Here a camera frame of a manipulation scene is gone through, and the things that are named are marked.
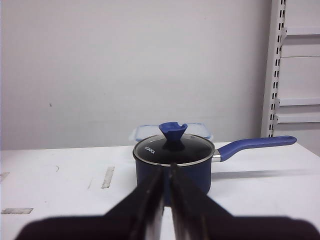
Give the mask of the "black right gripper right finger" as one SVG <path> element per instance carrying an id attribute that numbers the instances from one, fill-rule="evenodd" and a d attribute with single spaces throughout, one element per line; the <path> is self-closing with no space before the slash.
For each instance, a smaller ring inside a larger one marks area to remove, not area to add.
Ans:
<path id="1" fill-rule="evenodd" d="M 308 221 L 286 216 L 234 216 L 202 192 L 173 164 L 171 210 L 178 240 L 318 240 Z"/>

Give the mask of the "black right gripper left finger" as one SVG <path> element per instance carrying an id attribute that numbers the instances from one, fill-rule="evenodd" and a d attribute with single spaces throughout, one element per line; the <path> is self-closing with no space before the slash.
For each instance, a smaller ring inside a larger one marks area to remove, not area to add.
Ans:
<path id="1" fill-rule="evenodd" d="M 104 215 L 50 217 L 28 223 L 21 240 L 158 240 L 164 211 L 164 171 L 157 167 Z"/>

